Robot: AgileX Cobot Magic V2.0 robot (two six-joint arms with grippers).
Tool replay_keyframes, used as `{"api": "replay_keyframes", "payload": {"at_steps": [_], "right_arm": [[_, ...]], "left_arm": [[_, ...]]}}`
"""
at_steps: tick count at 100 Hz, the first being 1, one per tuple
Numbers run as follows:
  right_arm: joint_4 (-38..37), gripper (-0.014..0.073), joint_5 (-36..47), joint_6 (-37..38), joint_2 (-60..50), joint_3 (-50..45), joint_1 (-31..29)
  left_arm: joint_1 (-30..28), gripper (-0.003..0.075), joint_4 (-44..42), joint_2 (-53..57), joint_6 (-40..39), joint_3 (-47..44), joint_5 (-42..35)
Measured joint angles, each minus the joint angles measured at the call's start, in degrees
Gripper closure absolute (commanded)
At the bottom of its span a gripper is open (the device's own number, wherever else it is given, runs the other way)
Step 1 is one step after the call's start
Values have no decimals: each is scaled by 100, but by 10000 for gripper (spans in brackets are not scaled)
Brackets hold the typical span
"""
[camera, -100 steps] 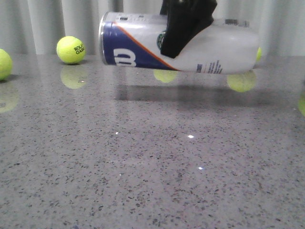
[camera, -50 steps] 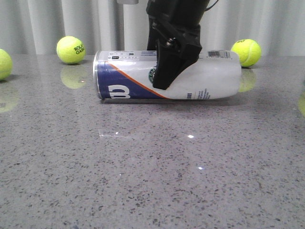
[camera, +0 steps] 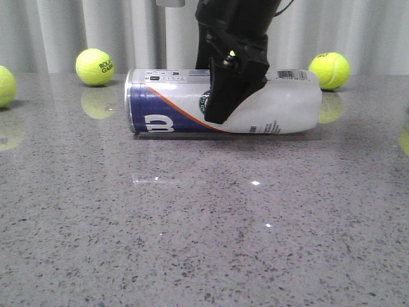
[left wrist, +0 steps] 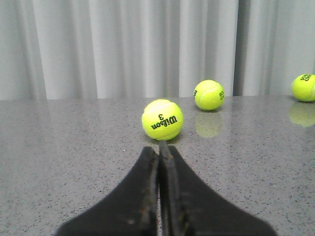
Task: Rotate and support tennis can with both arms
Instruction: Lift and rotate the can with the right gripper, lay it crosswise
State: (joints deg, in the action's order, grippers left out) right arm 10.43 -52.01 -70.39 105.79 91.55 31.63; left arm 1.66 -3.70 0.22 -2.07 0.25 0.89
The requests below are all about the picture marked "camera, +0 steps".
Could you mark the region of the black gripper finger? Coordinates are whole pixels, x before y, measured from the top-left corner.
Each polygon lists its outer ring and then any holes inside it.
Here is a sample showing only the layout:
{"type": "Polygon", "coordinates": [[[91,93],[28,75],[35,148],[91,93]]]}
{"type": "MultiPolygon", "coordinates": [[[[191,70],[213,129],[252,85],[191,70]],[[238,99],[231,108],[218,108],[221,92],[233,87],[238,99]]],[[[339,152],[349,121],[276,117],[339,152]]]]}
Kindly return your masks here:
{"type": "Polygon", "coordinates": [[[199,45],[197,49],[196,69],[209,69],[209,60],[212,57],[213,46],[206,40],[208,27],[198,23],[199,45]]]}
{"type": "Polygon", "coordinates": [[[209,31],[206,42],[215,52],[209,57],[210,96],[204,118],[222,124],[245,99],[265,86],[268,36],[248,38],[209,31]]]}

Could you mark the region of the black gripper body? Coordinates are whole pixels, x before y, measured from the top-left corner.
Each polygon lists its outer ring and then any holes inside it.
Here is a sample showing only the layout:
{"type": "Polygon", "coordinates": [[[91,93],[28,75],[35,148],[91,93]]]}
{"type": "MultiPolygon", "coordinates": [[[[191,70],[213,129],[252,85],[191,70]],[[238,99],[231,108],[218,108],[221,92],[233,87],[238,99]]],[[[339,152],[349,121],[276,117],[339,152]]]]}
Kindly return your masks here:
{"type": "Polygon", "coordinates": [[[267,35],[280,1],[199,1],[196,19],[208,32],[225,31],[231,36],[261,38],[267,35]]]}

